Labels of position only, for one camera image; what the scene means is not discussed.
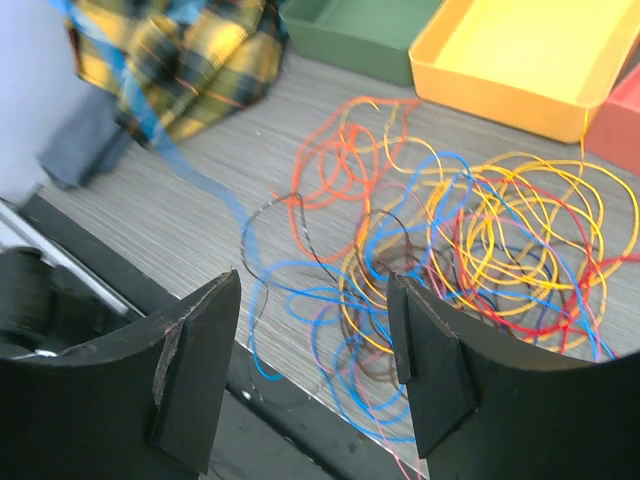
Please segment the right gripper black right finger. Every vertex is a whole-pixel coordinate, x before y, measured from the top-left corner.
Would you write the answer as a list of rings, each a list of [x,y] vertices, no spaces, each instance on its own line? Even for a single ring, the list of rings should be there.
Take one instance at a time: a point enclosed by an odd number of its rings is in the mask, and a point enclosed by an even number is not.
[[[635,479],[639,357],[592,363],[472,318],[391,274],[387,309],[433,479]]]

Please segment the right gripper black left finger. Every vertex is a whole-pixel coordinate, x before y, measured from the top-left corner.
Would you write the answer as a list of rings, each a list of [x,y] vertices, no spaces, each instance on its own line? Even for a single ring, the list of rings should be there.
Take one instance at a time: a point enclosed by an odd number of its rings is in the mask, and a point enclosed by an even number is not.
[[[5,479],[196,479],[239,317],[236,271],[56,357],[1,362]]]

